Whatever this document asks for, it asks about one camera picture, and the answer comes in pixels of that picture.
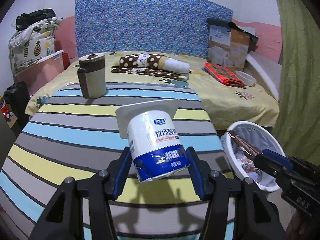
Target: striped tablecloth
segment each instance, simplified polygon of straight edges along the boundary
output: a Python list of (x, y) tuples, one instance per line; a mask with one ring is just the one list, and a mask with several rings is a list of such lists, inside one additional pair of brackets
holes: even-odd
[[(63, 179), (91, 177), (117, 159), (127, 140), (119, 136), (118, 106), (181, 99), (173, 123), (185, 148), (193, 146), (212, 169), (230, 175), (216, 130), (197, 93), (186, 87), (145, 83), (106, 83), (108, 92), (84, 99), (78, 84), (54, 94), (23, 129), (0, 173), (1, 216), (21, 240), (30, 235)], [(130, 169), (122, 195), (110, 201), (119, 239), (197, 239), (207, 203), (195, 194), (188, 170), (141, 184)], [(83, 200), (85, 240), (91, 240), (88, 200)], [(234, 211), (229, 207), (226, 239), (232, 239)]]

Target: bed headboard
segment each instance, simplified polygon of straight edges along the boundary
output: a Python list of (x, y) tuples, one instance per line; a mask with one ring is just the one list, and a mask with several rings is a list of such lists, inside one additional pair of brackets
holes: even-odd
[(206, 19), (233, 11), (207, 0), (76, 0), (78, 55), (143, 50), (207, 57)]

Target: screw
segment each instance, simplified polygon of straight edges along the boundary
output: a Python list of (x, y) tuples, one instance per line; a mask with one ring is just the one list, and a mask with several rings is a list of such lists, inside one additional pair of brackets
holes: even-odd
[(72, 181), (73, 181), (73, 177), (66, 177), (64, 179), (64, 182), (67, 183), (67, 184), (70, 184)]
[(250, 177), (246, 177), (246, 178), (244, 179), (244, 181), (245, 181), (246, 183), (248, 183), (248, 184), (252, 184), (252, 183), (253, 183), (253, 179), (250, 178)]
[(210, 171), (210, 175), (211, 175), (212, 177), (218, 177), (218, 176), (220, 175), (220, 172), (219, 172), (219, 171), (216, 171), (216, 170)]
[(108, 175), (108, 171), (106, 171), (106, 170), (101, 170), (101, 171), (99, 171), (99, 176), (100, 177), (105, 177), (105, 176), (107, 176)]

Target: yellow bed sheet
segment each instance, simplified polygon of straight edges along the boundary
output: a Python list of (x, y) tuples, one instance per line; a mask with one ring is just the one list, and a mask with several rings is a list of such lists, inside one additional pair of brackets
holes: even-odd
[[(203, 58), (160, 53), (190, 64), (191, 73), (187, 82), (151, 77), (145, 75), (112, 73), (111, 66), (126, 54), (143, 53), (144, 51), (106, 52), (106, 82), (141, 82), (188, 86), (194, 89), (204, 105), (217, 130), (227, 129), (233, 122), (249, 121), (260, 126), (273, 127), (279, 114), (278, 102), (268, 95), (264, 88), (256, 84), (246, 89), (228, 87), (201, 68), (206, 62)], [(44, 85), (29, 101), (26, 114), (33, 116), (41, 105), (43, 97), (51, 97), (61, 87), (69, 83), (78, 83), (77, 70), (79, 62), (72, 63), (63, 73)]]

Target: brand logo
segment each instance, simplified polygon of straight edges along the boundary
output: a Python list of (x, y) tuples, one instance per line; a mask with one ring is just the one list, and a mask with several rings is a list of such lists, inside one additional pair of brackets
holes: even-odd
[(165, 120), (164, 119), (155, 119), (153, 120), (153, 122), (155, 123), (155, 125), (160, 125), (160, 124), (165, 124)]

